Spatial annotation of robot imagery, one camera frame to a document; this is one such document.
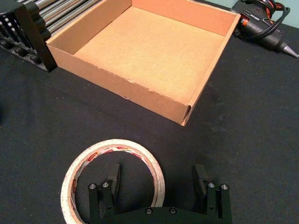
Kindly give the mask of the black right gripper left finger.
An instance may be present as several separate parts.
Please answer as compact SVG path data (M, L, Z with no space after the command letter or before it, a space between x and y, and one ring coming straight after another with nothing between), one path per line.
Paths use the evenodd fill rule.
M107 179L88 185L89 215L91 221L107 221L116 214L116 201L120 185L120 165L110 168Z

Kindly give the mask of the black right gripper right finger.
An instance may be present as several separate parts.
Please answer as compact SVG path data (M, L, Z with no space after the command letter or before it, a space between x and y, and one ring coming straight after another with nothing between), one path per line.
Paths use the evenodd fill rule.
M200 222L231 222L232 212L229 186L217 185L202 164L192 166L193 189L199 202Z

